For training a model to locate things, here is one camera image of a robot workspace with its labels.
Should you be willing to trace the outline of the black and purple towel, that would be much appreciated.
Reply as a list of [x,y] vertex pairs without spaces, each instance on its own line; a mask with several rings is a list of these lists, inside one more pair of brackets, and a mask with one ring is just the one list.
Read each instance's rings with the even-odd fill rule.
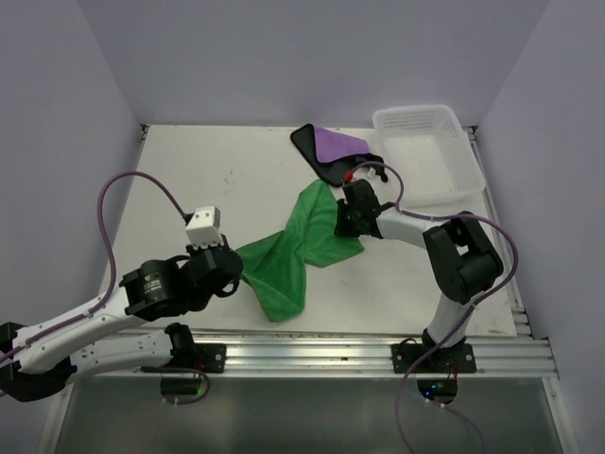
[[384,163],[366,140],[312,124],[294,130],[289,139],[317,176],[333,187],[342,187],[346,175],[360,164]]

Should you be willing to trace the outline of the green microfiber towel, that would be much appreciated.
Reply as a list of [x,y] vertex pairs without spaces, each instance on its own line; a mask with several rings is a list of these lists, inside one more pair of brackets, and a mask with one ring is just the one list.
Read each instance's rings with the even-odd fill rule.
[[337,200],[316,180],[299,194],[283,230],[236,250],[242,279],[270,322],[304,311],[308,265],[323,269],[364,252],[359,239],[335,235],[336,223]]

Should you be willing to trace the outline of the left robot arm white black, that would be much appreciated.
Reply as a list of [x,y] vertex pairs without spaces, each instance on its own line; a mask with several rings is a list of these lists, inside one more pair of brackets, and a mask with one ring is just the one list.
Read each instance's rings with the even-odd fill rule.
[[148,260],[112,290],[48,322],[1,326],[1,393],[20,402],[42,400],[90,375],[139,368],[146,373],[207,378],[189,328],[172,323],[134,338],[116,333],[163,318],[202,311],[233,295],[243,262],[226,245],[188,248]]

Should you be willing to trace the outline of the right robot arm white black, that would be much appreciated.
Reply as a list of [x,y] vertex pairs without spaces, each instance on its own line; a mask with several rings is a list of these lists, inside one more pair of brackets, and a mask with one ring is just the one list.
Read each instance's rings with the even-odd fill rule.
[[421,359],[429,370],[444,370],[464,344],[466,312],[504,271],[500,255],[469,212],[445,220],[405,214],[393,202],[380,203],[362,180],[346,183],[343,193],[337,201],[336,236],[396,240],[427,252],[441,297],[423,332]]

